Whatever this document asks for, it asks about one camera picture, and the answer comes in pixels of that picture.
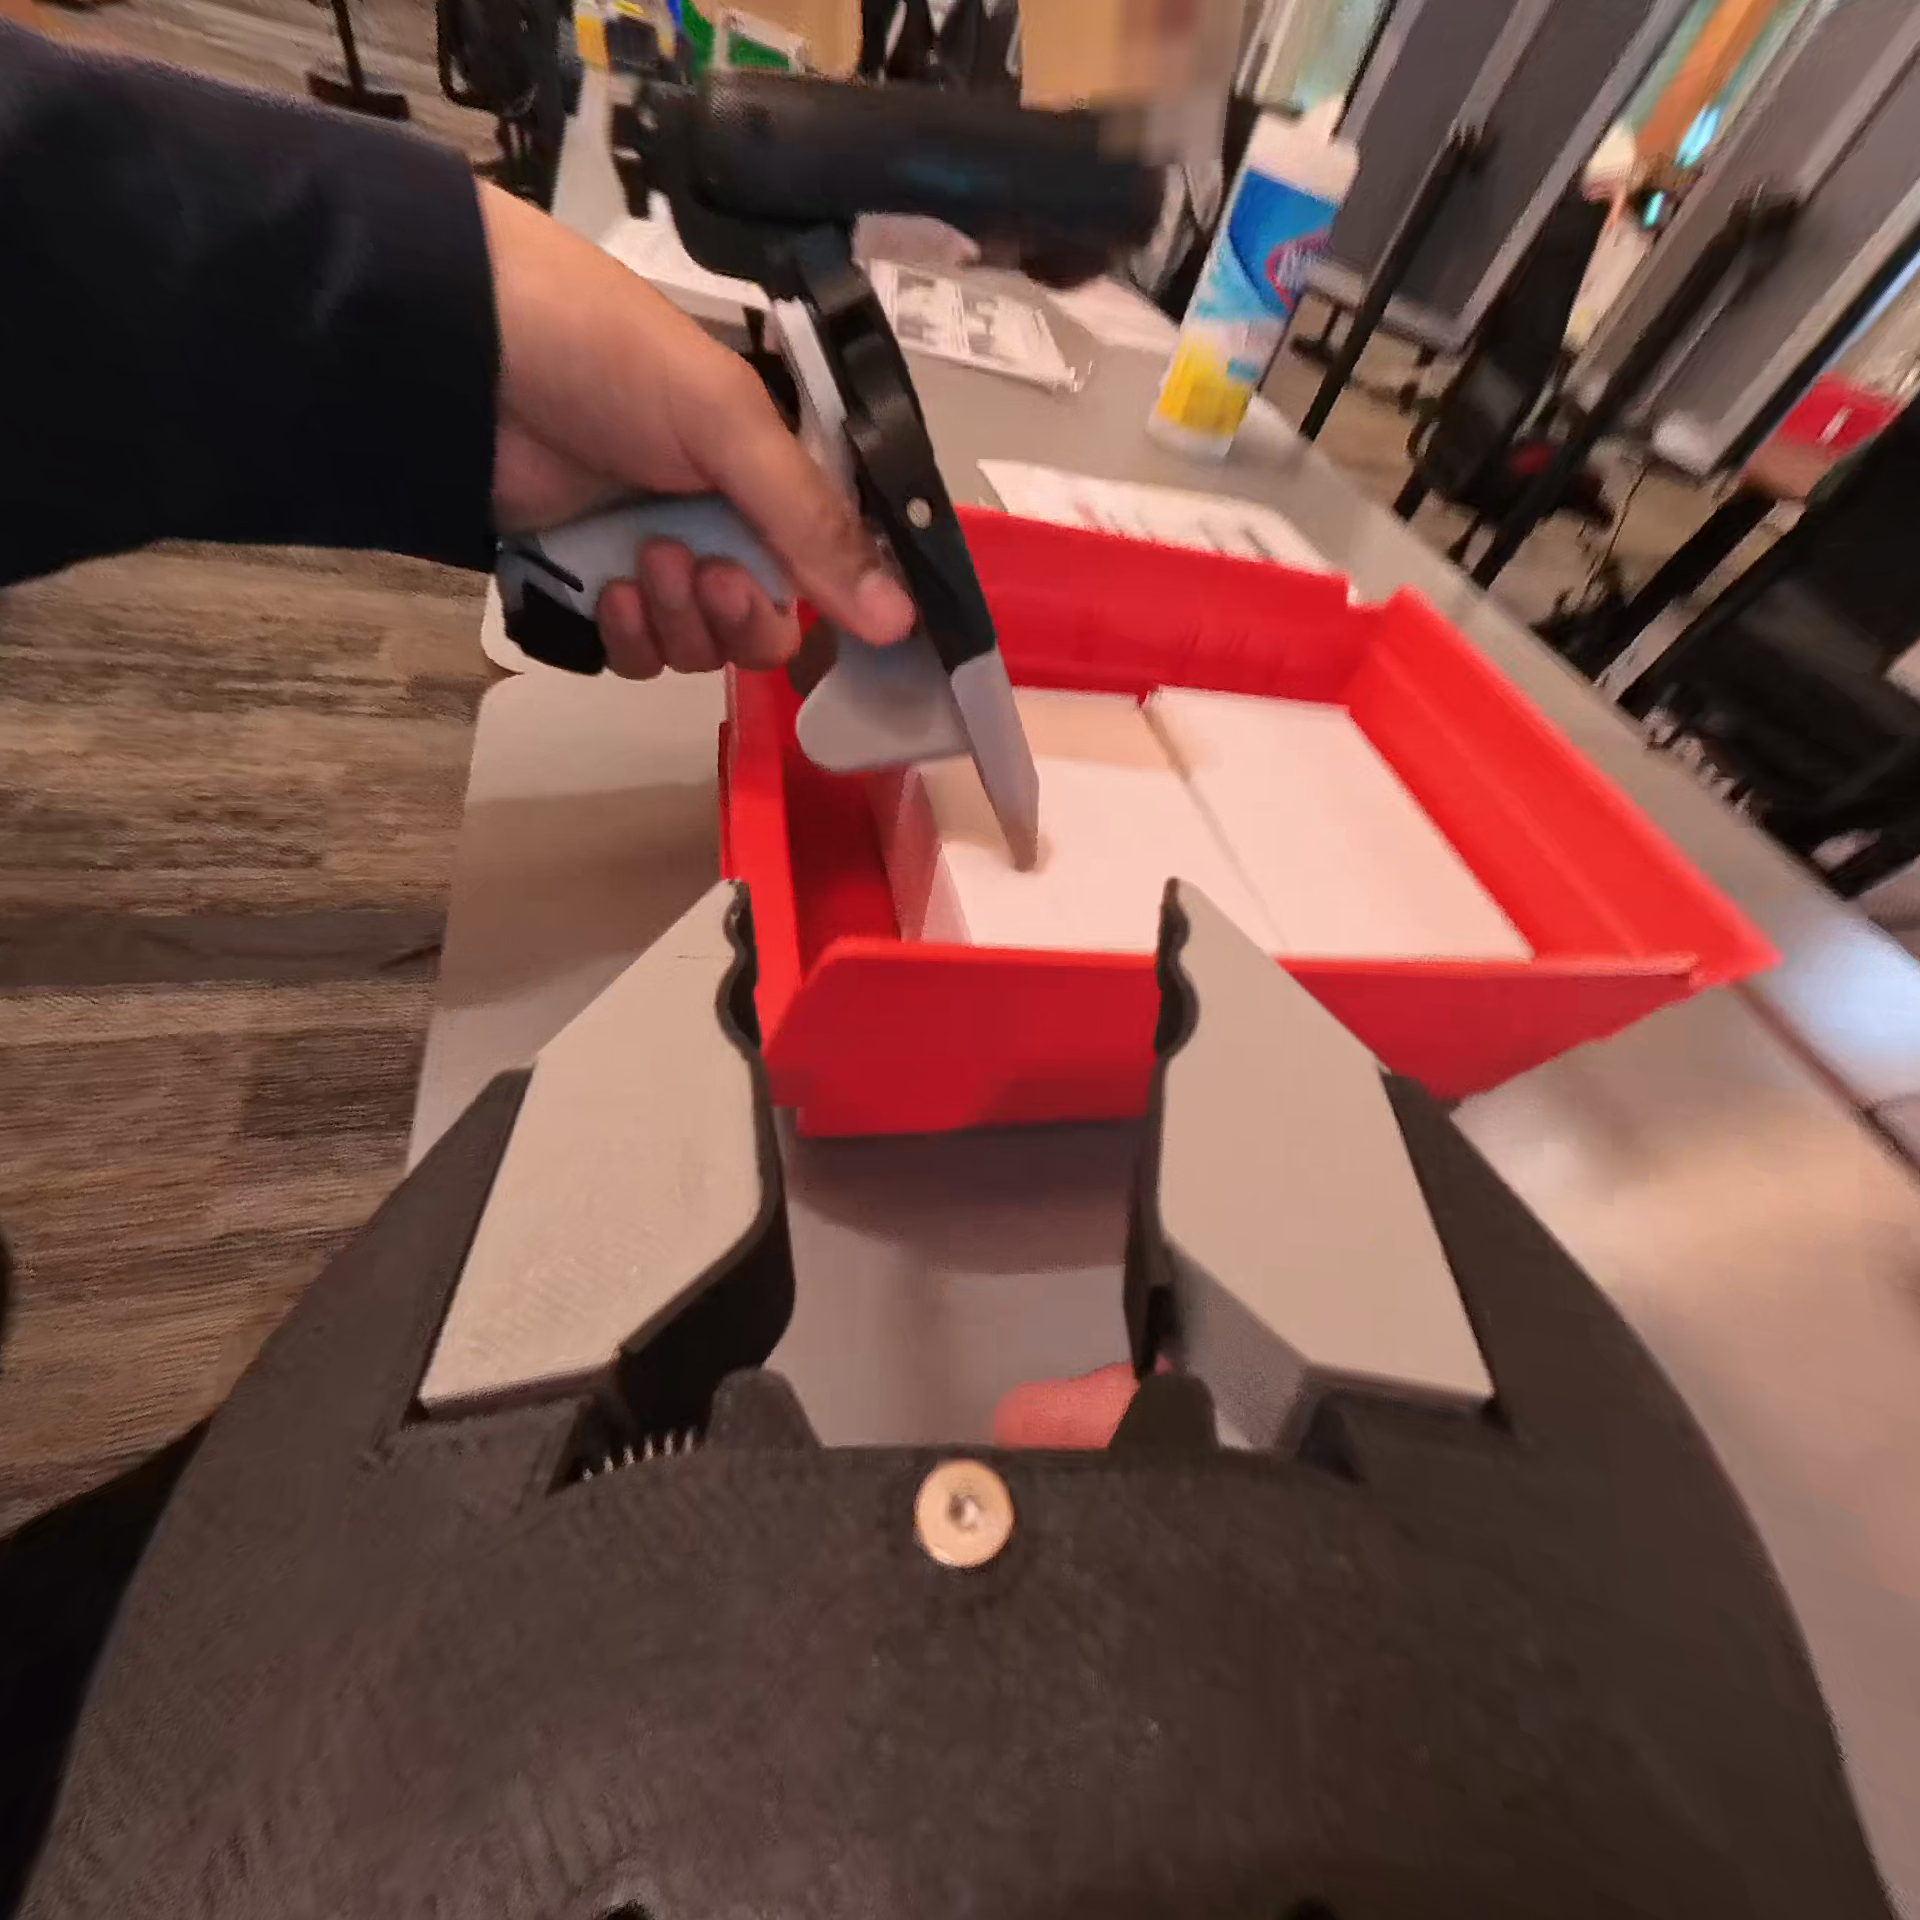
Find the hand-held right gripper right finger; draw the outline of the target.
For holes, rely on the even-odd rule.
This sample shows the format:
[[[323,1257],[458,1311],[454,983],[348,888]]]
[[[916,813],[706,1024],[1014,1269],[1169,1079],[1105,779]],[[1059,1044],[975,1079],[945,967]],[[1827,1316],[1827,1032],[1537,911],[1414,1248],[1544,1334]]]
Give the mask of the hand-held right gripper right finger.
[[[1376,1053],[1188,877],[1124,1302],[1136,1373],[1198,1380],[1230,1444],[1300,1453],[1332,1398],[1477,1417],[1494,1374]]]

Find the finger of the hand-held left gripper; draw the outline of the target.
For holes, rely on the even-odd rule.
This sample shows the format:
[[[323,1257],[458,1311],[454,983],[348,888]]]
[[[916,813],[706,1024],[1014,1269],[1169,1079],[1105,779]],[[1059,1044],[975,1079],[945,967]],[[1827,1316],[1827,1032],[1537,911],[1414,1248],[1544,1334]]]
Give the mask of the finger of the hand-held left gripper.
[[[1031,873],[1042,856],[1042,779],[1001,653],[992,646],[961,661],[949,684],[1014,867]]]

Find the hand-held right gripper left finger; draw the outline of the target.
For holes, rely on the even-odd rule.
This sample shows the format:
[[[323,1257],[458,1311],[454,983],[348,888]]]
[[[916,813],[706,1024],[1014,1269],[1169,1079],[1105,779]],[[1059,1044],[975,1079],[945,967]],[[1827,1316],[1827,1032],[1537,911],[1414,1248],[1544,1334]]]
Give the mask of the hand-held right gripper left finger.
[[[609,1380],[781,1225],[753,896],[717,881],[532,1060],[419,1408]]]

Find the white cardboard box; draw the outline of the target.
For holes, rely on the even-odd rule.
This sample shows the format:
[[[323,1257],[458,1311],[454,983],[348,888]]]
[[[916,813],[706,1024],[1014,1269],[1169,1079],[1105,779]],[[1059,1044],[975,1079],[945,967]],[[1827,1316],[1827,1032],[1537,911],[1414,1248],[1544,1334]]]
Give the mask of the white cardboard box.
[[[1161,688],[1144,714],[1266,911],[1275,955],[1535,959],[1349,708]]]
[[[1040,688],[1016,695],[1042,779],[1031,869],[1016,869],[969,759],[867,781],[903,940],[1153,953],[1164,888],[1183,877],[1269,955],[1283,950],[1138,701]]]

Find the red plastic bin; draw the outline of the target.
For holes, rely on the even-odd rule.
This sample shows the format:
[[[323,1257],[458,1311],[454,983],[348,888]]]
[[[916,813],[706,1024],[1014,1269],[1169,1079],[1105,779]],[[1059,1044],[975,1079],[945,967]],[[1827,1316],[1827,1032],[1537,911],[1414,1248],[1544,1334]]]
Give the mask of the red plastic bin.
[[[961,508],[1018,684],[1191,684],[1344,706],[1535,949],[1287,961],[1387,1069],[1467,1099],[1782,953],[1451,620],[1408,587]],[[744,881],[771,1096],[803,1137],[1144,1112],[1151,953],[901,940],[860,781],[811,769],[781,677],[728,677],[720,873]]]

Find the person's left forearm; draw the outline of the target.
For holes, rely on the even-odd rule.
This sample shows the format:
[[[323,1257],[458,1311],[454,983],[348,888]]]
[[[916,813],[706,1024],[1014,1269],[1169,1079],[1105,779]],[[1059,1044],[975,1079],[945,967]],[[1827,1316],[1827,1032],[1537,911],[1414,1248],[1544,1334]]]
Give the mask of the person's left forearm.
[[[4,586],[158,539],[491,569],[498,387],[460,156],[4,30]]]

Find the person's left hand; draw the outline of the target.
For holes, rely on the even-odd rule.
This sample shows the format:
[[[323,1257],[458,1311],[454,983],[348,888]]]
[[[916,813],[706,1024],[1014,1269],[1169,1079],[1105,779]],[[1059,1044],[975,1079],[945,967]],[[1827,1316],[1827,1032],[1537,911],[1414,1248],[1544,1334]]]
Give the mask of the person's left hand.
[[[787,583],[871,644],[916,610],[847,492],[762,382],[671,301],[491,182],[475,186],[495,280],[495,527],[536,535],[635,493],[724,493]],[[648,539],[597,599],[609,671],[648,681],[777,668],[800,617],[740,565]]]

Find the printed leaflet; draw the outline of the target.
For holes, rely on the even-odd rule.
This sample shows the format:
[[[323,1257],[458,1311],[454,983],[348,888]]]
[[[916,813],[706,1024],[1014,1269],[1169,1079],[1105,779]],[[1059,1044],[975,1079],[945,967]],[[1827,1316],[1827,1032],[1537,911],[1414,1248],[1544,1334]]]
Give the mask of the printed leaflet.
[[[867,276],[901,348],[1047,393],[1081,390],[1083,373],[1040,304],[883,258]]]

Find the brown cardboard carton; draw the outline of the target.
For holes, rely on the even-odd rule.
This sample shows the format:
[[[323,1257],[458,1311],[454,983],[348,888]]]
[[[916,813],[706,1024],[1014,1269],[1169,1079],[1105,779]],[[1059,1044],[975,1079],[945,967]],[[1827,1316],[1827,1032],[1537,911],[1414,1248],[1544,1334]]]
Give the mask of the brown cardboard carton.
[[[1069,111],[1227,89],[1246,3],[1022,3],[1022,105]]]

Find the white paper sheet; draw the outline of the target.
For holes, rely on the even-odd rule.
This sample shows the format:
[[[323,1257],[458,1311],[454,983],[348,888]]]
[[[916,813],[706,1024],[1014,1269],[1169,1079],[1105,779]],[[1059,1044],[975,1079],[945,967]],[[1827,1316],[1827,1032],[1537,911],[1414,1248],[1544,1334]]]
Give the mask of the white paper sheet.
[[[1113,480],[1038,462],[977,462],[999,509],[1050,527],[1340,578],[1296,520],[1235,493]]]

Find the wipes canister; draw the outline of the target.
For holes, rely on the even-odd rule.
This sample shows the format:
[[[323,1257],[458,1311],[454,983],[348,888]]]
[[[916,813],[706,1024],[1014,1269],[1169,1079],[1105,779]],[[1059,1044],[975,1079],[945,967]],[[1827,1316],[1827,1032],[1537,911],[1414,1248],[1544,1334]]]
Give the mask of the wipes canister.
[[[1357,179],[1337,112],[1334,99],[1269,111],[1249,134],[1151,414],[1153,438],[1183,453],[1227,457],[1283,347]]]

